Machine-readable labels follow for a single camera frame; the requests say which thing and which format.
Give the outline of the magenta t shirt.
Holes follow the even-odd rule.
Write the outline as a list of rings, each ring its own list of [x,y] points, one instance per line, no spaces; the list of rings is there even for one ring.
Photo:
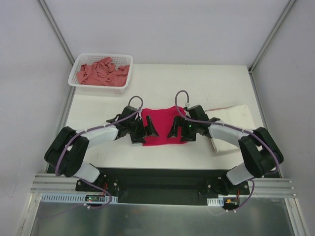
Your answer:
[[[167,135],[171,131],[175,116],[179,115],[175,106],[167,109],[152,110],[145,108],[141,112],[144,126],[147,125],[146,116],[150,116],[153,126],[159,136],[147,136],[144,138],[144,147],[160,146],[160,145],[181,145],[187,142],[181,142],[180,131],[178,130],[178,137],[168,138]]]

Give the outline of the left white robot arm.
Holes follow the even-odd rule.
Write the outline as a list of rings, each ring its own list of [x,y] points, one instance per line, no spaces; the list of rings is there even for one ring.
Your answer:
[[[103,125],[86,130],[74,130],[69,126],[61,129],[44,155],[44,160],[55,168],[57,176],[77,177],[87,181],[93,191],[104,186],[101,171],[84,162],[88,149],[130,135],[133,144],[144,144],[148,136],[159,134],[149,115],[141,118],[140,110],[126,106],[121,114],[107,120]]]

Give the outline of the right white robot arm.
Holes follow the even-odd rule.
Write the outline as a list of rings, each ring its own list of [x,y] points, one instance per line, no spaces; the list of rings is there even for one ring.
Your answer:
[[[266,128],[252,131],[227,124],[219,118],[209,118],[200,105],[185,108],[176,107],[169,138],[180,137],[181,142],[194,142],[196,135],[227,142],[241,151],[243,162],[225,172],[211,184],[217,194],[228,195],[238,190],[242,182],[261,178],[278,171],[284,157]]]

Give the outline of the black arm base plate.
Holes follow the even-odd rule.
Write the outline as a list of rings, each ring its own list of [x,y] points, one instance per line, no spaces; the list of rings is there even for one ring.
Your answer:
[[[204,206],[220,195],[249,195],[246,181],[234,186],[227,170],[100,168],[101,176],[90,186],[78,180],[77,192],[111,195],[119,203]]]

